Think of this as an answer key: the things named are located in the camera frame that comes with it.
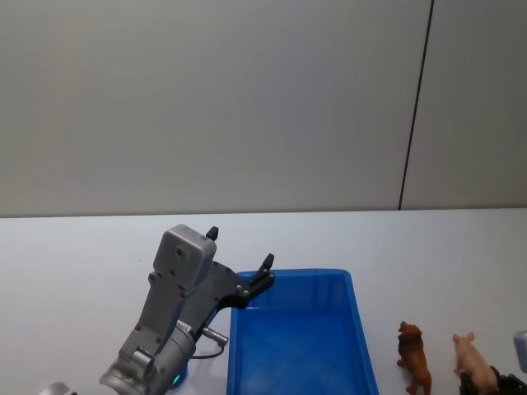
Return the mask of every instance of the blue container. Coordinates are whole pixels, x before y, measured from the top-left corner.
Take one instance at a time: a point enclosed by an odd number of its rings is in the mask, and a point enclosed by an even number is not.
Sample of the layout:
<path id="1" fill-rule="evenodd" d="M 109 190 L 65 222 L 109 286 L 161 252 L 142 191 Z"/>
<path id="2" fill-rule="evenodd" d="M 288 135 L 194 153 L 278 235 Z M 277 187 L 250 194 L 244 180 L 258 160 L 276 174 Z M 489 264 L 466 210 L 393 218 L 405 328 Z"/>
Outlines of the blue container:
<path id="1" fill-rule="evenodd" d="M 378 395 L 349 273 L 273 272 L 232 310 L 227 395 Z"/>

